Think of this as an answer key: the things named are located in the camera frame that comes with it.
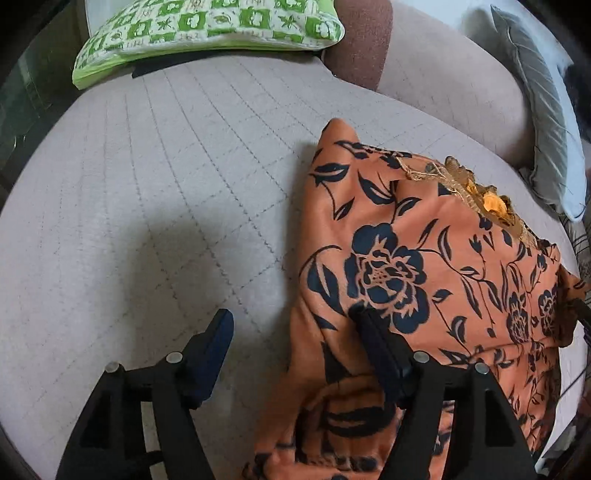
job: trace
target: brown cushion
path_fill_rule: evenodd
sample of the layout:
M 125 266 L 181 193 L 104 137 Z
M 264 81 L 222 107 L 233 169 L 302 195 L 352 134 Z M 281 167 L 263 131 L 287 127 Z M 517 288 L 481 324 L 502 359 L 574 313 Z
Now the brown cushion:
M 338 78 L 376 90 L 392 34 L 389 0 L 336 0 L 345 37 L 324 51 L 323 61 Z

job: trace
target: patterned fabric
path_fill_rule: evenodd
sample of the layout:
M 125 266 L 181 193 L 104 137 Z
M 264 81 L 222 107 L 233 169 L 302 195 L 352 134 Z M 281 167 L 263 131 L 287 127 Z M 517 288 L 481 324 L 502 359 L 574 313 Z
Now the patterned fabric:
M 136 0 L 87 40 L 72 81 L 87 88 L 116 66 L 167 53 L 321 50 L 344 35 L 332 0 Z
M 486 362 L 532 453 L 544 446 L 560 394 L 558 347 L 576 322 L 569 300 L 586 285 L 555 245 L 526 246 L 448 176 L 436 161 L 363 145 L 343 121 L 329 122 L 304 191 L 291 363 L 244 478 L 378 477 L 403 412 L 384 403 L 351 308 L 377 309 L 443 364 Z M 448 402 L 432 479 L 443 472 L 452 418 Z

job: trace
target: black cable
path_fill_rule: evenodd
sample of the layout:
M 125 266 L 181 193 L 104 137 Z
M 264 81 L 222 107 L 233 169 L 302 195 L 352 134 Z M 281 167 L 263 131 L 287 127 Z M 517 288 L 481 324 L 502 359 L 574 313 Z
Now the black cable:
M 559 400 L 559 401 L 560 401 L 560 399 L 561 399 L 562 397 L 564 397 L 564 396 L 566 395 L 566 392 L 568 392 L 568 391 L 569 391 L 569 390 L 572 388 L 572 386 L 573 386 L 573 385 L 574 385 L 576 382 L 578 382 L 578 381 L 579 381 L 579 378 L 581 378 L 581 376 L 582 376 L 582 375 L 583 375 L 583 374 L 584 374 L 584 373 L 587 371 L 587 369 L 589 368 L 589 365 L 591 365 L 591 360 L 590 360 L 589 362 L 587 362 L 587 365 L 585 366 L 585 368 L 583 369 L 583 371 L 582 371 L 582 372 L 581 372 L 579 375 L 577 375 L 577 378 L 575 378 L 575 379 L 574 379 L 574 380 L 573 380 L 573 381 L 570 383 L 570 385 L 569 385 L 568 387 L 566 387 L 566 390 L 564 390 L 564 392 L 562 392 L 562 393 L 560 394 L 560 396 L 558 397 L 558 400 Z

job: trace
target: black flower print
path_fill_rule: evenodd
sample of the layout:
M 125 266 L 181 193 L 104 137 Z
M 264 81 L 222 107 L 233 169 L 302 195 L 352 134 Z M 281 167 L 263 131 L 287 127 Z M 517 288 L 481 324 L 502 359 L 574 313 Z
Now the black flower print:
M 544 290 L 538 297 L 538 307 L 540 308 L 540 324 L 542 332 L 546 337 L 554 334 L 554 308 L 556 306 L 556 286 L 550 290 Z
M 359 228 L 352 250 L 345 261 L 349 297 L 364 297 L 402 333 L 413 333 L 427 321 L 427 294 L 419 287 L 427 276 L 420 252 L 398 245 L 389 223 Z
M 530 371 L 535 372 L 535 356 L 531 353 L 527 354 L 527 361 L 530 365 Z
M 520 301 L 516 292 L 509 298 L 507 330 L 513 343 L 525 343 L 530 339 L 529 316 L 525 311 L 525 299 Z

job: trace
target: gray pillow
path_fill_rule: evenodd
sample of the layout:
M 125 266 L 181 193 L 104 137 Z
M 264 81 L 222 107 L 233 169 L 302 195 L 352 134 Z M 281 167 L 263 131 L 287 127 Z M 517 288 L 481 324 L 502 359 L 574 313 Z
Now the gray pillow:
M 563 79 L 521 20 L 491 5 L 501 43 L 515 63 L 530 100 L 535 128 L 533 191 L 573 222 L 585 209 L 585 159 L 579 127 Z

